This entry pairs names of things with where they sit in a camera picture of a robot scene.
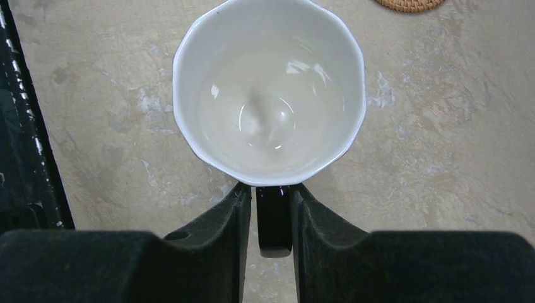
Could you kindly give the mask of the black mug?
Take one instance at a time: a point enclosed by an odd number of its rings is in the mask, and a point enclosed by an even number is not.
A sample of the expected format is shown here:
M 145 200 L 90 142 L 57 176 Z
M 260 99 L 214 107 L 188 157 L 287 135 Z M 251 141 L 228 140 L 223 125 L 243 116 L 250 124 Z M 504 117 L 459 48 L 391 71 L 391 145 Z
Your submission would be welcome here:
M 346 154 L 363 124 L 363 52 L 312 1 L 225 1 L 182 38 L 172 105 L 195 156 L 256 190 L 261 255 L 282 258 L 290 188 Z

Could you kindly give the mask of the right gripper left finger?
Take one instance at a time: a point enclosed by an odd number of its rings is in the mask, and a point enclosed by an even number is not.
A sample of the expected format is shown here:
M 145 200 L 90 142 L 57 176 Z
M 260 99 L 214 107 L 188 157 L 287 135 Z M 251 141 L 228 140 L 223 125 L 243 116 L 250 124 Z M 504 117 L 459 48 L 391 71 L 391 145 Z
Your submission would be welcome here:
M 238 183 L 187 225 L 151 232 L 14 230 L 2 302 L 241 302 L 251 190 Z

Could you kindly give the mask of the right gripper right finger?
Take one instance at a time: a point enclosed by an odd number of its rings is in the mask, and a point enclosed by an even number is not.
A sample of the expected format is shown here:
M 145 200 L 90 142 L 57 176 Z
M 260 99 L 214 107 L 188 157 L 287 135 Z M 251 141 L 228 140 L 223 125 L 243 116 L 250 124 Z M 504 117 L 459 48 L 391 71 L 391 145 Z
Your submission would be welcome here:
M 534 248 L 510 232 L 366 232 L 290 187 L 299 302 L 533 302 Z

